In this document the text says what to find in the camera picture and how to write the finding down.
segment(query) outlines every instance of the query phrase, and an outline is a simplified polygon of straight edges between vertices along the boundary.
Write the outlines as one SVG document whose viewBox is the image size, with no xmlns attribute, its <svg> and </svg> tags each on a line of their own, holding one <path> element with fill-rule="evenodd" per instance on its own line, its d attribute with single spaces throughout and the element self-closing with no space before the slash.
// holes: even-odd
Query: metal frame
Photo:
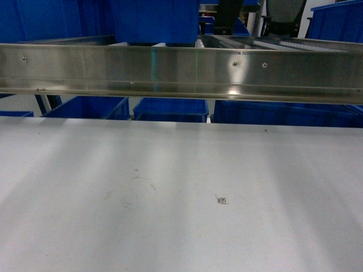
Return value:
<svg viewBox="0 0 363 272">
<path fill-rule="evenodd" d="M 363 45 L 200 38 L 204 48 L 0 44 L 0 93 L 363 104 Z"/>
</svg>

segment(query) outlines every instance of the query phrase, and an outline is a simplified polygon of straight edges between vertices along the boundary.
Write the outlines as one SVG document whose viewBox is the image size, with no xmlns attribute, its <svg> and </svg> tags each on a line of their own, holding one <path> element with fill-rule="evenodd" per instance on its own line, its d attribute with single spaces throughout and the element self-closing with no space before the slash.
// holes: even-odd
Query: stain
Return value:
<svg viewBox="0 0 363 272">
<path fill-rule="evenodd" d="M 106 196 L 103 198 L 105 201 L 106 200 L 109 200 L 111 197 L 112 197 L 112 194 L 113 194 L 114 190 L 111 190 L 111 191 L 108 191 L 106 193 Z"/>
<path fill-rule="evenodd" d="M 241 197 L 241 199 L 243 199 L 246 203 L 249 203 L 249 200 L 245 199 L 243 195 L 240 194 L 239 197 Z"/>
<path fill-rule="evenodd" d="M 132 210 L 133 203 L 127 201 L 121 201 L 121 204 L 128 210 Z"/>
<path fill-rule="evenodd" d="M 140 176 L 136 176 L 136 177 L 131 178 L 131 180 L 149 180 L 149 179 L 146 179 L 146 178 L 140 177 Z"/>
<path fill-rule="evenodd" d="M 130 194 L 121 199 L 121 205 L 132 211 L 138 208 L 138 195 Z"/>
</svg>

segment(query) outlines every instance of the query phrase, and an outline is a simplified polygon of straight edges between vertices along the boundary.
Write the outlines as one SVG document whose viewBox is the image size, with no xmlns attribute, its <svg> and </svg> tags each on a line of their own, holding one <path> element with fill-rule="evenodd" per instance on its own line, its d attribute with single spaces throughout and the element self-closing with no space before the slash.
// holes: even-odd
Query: blue crate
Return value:
<svg viewBox="0 0 363 272">
<path fill-rule="evenodd" d="M 200 16 L 200 23 L 205 23 L 204 30 L 206 35 L 214 34 L 214 17 L 213 16 Z"/>
<path fill-rule="evenodd" d="M 129 99 L 77 96 L 42 117 L 127 120 L 130 118 Z"/>
<path fill-rule="evenodd" d="M 111 6 L 106 0 L 78 0 L 83 36 L 113 35 Z"/>
<path fill-rule="evenodd" d="M 200 3 L 203 5 L 218 5 L 220 0 L 200 0 Z"/>
<path fill-rule="evenodd" d="M 143 98 L 133 109 L 135 120 L 206 123 L 206 100 Z"/>
<path fill-rule="evenodd" d="M 201 0 L 201 4 L 203 5 L 218 5 L 220 3 L 220 0 Z M 244 0 L 243 5 L 244 6 L 254 6 L 258 5 L 259 0 Z"/>
<path fill-rule="evenodd" d="M 33 112 L 10 112 L 0 110 L 0 116 L 13 116 L 13 117 L 34 117 Z"/>
<path fill-rule="evenodd" d="M 77 0 L 3 0 L 0 43 L 82 36 Z"/>
<path fill-rule="evenodd" d="M 205 25 L 205 34 L 206 35 L 213 35 L 214 34 L 214 17 L 212 16 L 201 16 L 199 17 L 199 21 L 206 23 Z M 236 36 L 250 36 L 249 31 L 244 26 L 242 21 L 237 18 L 234 29 L 233 29 L 233 35 Z"/>
<path fill-rule="evenodd" d="M 363 43 L 363 0 L 334 3 L 314 12 L 309 38 Z"/>
<path fill-rule="evenodd" d="M 200 0 L 110 0 L 117 42 L 192 44 Z"/>
<path fill-rule="evenodd" d="M 259 0 L 244 0 L 243 5 L 244 6 L 256 6 L 259 4 Z"/>
<path fill-rule="evenodd" d="M 240 18 L 237 18 L 236 23 L 234 24 L 233 35 L 235 36 L 250 36 L 249 31 L 244 26 Z"/>
<path fill-rule="evenodd" d="M 216 101 L 212 122 L 360 128 L 362 116 L 339 105 Z"/>
</svg>

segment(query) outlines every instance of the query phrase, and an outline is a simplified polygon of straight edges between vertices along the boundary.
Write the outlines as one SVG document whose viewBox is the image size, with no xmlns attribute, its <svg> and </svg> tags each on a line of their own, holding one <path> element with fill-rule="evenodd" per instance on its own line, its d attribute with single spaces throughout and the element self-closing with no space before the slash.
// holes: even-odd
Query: qr code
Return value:
<svg viewBox="0 0 363 272">
<path fill-rule="evenodd" d="M 219 204 L 227 204 L 227 198 L 226 197 L 220 197 L 218 195 L 216 195 L 217 201 Z"/>
</svg>

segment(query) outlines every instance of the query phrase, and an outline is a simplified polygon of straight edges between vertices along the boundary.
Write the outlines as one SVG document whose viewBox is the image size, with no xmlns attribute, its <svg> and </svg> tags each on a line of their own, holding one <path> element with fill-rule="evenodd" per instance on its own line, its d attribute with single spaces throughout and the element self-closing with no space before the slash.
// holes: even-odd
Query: small sticker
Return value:
<svg viewBox="0 0 363 272">
<path fill-rule="evenodd" d="M 219 204 L 228 204 L 226 195 L 217 195 L 216 194 L 216 199 Z"/>
</svg>

